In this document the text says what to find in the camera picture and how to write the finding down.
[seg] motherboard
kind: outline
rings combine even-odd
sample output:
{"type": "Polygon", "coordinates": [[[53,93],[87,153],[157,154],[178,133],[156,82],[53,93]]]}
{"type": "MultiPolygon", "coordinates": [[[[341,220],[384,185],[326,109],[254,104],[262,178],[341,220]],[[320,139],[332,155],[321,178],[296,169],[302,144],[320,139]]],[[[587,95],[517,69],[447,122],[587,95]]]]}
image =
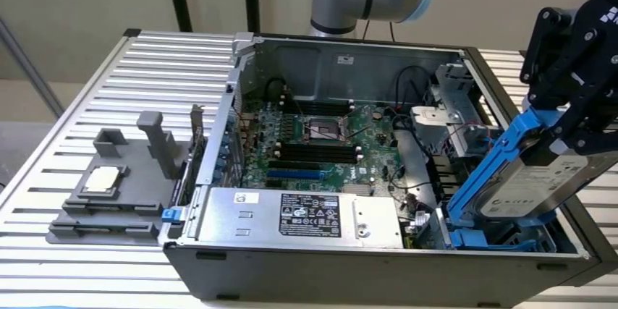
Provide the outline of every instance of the motherboard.
{"type": "Polygon", "coordinates": [[[242,187],[403,199],[389,107],[353,101],[245,105],[242,187]]]}

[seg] blue pcie slot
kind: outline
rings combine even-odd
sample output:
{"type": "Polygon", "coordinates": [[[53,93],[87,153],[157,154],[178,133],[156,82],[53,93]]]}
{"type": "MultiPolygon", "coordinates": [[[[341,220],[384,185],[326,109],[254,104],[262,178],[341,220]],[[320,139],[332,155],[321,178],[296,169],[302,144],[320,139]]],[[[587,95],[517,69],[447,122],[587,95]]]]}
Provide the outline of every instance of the blue pcie slot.
{"type": "Polygon", "coordinates": [[[266,177],[276,177],[278,179],[306,179],[306,180],[320,180],[321,173],[317,171],[309,170],[269,170],[266,172],[266,177]]]}

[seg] warning sticker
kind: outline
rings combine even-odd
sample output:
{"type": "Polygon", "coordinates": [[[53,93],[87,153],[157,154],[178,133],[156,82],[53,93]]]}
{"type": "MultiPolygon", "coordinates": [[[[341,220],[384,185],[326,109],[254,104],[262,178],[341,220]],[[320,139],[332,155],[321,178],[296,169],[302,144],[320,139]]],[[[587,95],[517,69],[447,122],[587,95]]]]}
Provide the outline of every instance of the warning sticker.
{"type": "Polygon", "coordinates": [[[290,237],[340,238],[338,197],[282,194],[278,232],[290,237]]]}
{"type": "Polygon", "coordinates": [[[580,156],[559,156],[548,166],[524,166],[480,208],[485,217],[523,217],[585,167],[580,156]]]}

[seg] floor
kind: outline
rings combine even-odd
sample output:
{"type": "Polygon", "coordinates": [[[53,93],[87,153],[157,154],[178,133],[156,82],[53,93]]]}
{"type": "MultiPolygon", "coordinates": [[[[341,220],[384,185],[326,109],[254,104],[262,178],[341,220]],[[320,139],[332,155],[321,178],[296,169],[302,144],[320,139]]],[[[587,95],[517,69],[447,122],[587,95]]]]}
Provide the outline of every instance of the floor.
{"type": "MultiPolygon", "coordinates": [[[[51,82],[50,88],[66,107],[82,84],[51,82]]],[[[0,80],[0,192],[53,123],[54,117],[29,83],[0,80]]]]}

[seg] slotted aluminum table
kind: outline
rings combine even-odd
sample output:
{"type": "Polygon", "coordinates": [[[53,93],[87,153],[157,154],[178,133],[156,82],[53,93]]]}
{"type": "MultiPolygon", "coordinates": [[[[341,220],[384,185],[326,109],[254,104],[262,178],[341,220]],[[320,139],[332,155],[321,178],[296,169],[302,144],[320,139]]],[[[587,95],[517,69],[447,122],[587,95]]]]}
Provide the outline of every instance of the slotted aluminum table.
{"type": "MultiPolygon", "coordinates": [[[[0,194],[0,307],[217,307],[189,295],[157,247],[50,245],[43,235],[87,166],[94,153],[91,139],[101,127],[120,128],[128,138],[145,138],[134,120],[141,110],[156,110],[164,113],[162,128],[173,132],[176,139],[188,140],[188,113],[192,104],[198,103],[205,106],[208,133],[217,108],[216,92],[225,87],[232,68],[230,53],[230,35],[144,31],[137,37],[122,37],[0,194]]],[[[517,81],[520,54],[491,50],[480,53],[519,105],[527,90],[517,81]]],[[[615,248],[616,189],[613,167],[579,193],[615,248]]],[[[609,274],[580,288],[553,287],[516,308],[616,307],[618,274],[609,274]]]]}

